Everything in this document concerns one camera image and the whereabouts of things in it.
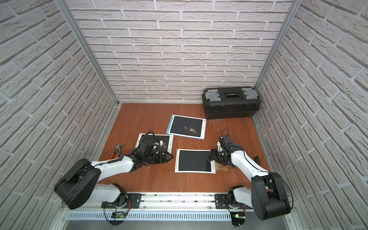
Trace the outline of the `large white drawing tablet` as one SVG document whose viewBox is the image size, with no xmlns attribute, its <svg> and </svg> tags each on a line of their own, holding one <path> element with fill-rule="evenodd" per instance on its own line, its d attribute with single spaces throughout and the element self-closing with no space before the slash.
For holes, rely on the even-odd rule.
<svg viewBox="0 0 368 230">
<path fill-rule="evenodd" d="M 144 133 L 140 133 L 135 145 L 135 148 L 138 147 L 142 137 L 144 136 Z M 172 148 L 173 148 L 173 135 L 167 135 L 167 134 L 156 134 L 155 138 L 160 139 L 161 141 L 163 141 L 163 144 L 160 146 L 160 149 L 163 149 L 169 153 L 172 153 Z"/>
</svg>

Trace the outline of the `small white drawing tablet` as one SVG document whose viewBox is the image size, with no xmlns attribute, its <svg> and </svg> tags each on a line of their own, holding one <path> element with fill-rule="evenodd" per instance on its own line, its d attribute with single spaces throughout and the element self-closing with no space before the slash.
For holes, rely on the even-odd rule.
<svg viewBox="0 0 368 230">
<path fill-rule="evenodd" d="M 209 159 L 209 155 L 210 150 L 177 149 L 175 172 L 215 174 L 215 162 Z"/>
</svg>

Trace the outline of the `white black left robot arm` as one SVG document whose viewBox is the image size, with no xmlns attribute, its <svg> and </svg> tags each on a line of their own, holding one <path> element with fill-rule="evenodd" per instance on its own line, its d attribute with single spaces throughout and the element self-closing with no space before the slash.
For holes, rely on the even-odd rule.
<svg viewBox="0 0 368 230">
<path fill-rule="evenodd" d="M 121 208 L 127 203 L 127 192 L 120 185 L 100 185 L 99 181 L 142 166 L 167 163 L 173 155 L 161 149 L 161 144 L 140 144 L 131 153 L 113 160 L 90 162 L 78 160 L 55 184 L 54 192 L 69 209 L 85 203 L 102 202 L 103 208 Z"/>
</svg>

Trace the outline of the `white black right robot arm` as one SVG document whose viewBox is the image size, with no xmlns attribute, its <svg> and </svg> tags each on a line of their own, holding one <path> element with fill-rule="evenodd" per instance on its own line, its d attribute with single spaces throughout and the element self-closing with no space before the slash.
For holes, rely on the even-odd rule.
<svg viewBox="0 0 368 230">
<path fill-rule="evenodd" d="M 258 165 L 234 144 L 212 149 L 209 159 L 222 165 L 235 166 L 251 182 L 251 188 L 234 186 L 229 188 L 225 205 L 228 208 L 250 207 L 260 220 L 289 214 L 292 205 L 288 199 L 285 183 L 281 175 L 270 172 Z"/>
</svg>

